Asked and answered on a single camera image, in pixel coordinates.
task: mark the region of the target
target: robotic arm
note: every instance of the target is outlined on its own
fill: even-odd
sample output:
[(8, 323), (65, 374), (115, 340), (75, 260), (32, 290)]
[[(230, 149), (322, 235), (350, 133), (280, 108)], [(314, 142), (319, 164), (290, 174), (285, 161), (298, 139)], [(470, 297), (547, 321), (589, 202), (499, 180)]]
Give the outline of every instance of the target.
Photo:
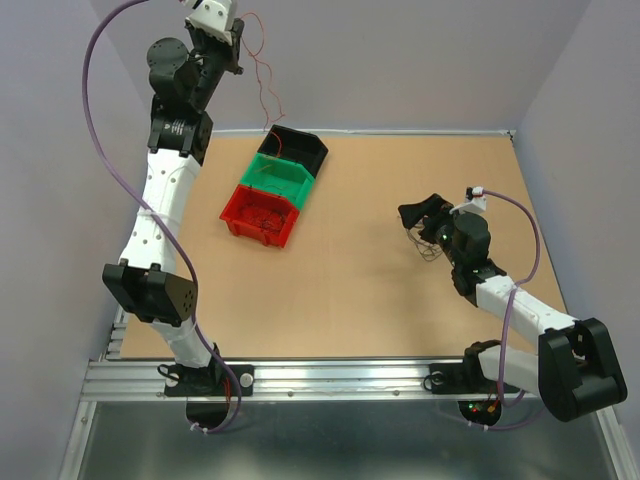
[[(163, 38), (147, 52), (155, 95), (143, 199), (174, 237), (213, 128), (205, 108), (225, 72), (242, 73), (238, 59), (244, 28), (234, 18), (235, 0), (181, 3), (193, 9), (186, 20), (193, 49)], [(167, 342), (177, 364), (172, 378), (208, 391), (222, 375), (210, 353), (218, 350), (195, 328), (196, 283), (175, 272), (175, 248), (151, 211), (140, 208), (118, 263), (105, 265), (102, 278), (126, 312), (150, 324)], [(173, 386), (181, 391), (180, 385)]]
[[(425, 242), (442, 248), (453, 267), (451, 277), (458, 293), (502, 318), (517, 286), (489, 258), (491, 235), (479, 215), (485, 209), (483, 189), (475, 187), (468, 188), (465, 202), (455, 207), (434, 194), (398, 211), (406, 229), (419, 226)], [(536, 353), (506, 347), (505, 382), (540, 396), (559, 420), (573, 420), (626, 399), (615, 350), (599, 320), (578, 320), (520, 290), (513, 302), (511, 326), (536, 347)], [(486, 392), (498, 380), (500, 348), (497, 340), (477, 342), (465, 351), (462, 364), (433, 365), (432, 376), (437, 375), (431, 383), (433, 393)]]

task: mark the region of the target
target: gray wall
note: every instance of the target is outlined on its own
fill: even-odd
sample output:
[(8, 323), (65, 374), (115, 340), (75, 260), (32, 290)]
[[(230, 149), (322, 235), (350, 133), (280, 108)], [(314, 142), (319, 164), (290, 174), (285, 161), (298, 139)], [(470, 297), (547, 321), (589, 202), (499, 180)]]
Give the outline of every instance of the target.
[[(100, 16), (122, 0), (91, 0)], [(588, 0), (239, 0), (267, 29), (288, 125), (315, 128), (514, 128), (571, 36)], [(145, 55), (186, 39), (184, 7), (155, 1), (113, 25), (111, 38), (148, 104)], [(247, 40), (259, 42), (248, 19)], [(253, 63), (225, 78), (216, 128), (262, 127)]]
[(640, 459), (640, 2), (591, 2), (515, 140), (570, 311), (611, 331)]
[[(0, 476), (57, 478), (89, 358), (115, 306), (100, 275), (134, 206), (84, 126), (87, 1), (3, 2), (0, 16)], [(140, 185), (147, 114), (105, 39), (91, 76), (105, 148)]]

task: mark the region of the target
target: black bin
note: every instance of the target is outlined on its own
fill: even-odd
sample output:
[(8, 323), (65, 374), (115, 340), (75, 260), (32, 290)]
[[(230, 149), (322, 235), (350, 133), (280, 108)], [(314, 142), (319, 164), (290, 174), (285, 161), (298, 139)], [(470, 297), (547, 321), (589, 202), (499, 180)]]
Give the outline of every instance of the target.
[(258, 153), (299, 163), (313, 178), (318, 175), (328, 151), (316, 135), (281, 125), (271, 127), (258, 149)]

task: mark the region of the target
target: wooden tabletop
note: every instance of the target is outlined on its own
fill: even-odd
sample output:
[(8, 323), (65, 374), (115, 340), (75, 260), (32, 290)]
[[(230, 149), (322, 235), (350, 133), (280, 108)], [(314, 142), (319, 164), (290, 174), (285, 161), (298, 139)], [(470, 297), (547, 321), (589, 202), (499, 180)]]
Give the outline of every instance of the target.
[[(527, 190), (504, 137), (323, 137), (322, 170), (284, 249), (234, 237), (218, 219), (262, 138), (216, 138), (191, 192), (180, 241), (200, 281), (198, 321), (226, 357), (461, 355), (500, 337), (501, 321), (458, 296), (444, 257), (427, 263), (398, 216), (432, 193), (453, 203), (466, 187)], [(514, 280), (533, 263), (527, 218), (490, 198), (490, 256)], [(181, 265), (179, 273), (188, 277)], [(563, 309), (546, 249), (526, 287)], [(515, 333), (510, 344), (527, 349)], [(135, 318), (123, 358), (167, 358)]]

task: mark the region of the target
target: screw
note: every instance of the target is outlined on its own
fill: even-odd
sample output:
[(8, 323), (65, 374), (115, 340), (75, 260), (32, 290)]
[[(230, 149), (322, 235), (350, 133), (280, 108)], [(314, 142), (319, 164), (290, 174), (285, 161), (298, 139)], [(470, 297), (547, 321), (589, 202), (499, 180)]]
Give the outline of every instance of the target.
[(250, 373), (243, 373), (242, 375), (240, 375), (240, 385), (243, 388), (247, 388), (253, 385), (253, 377)]

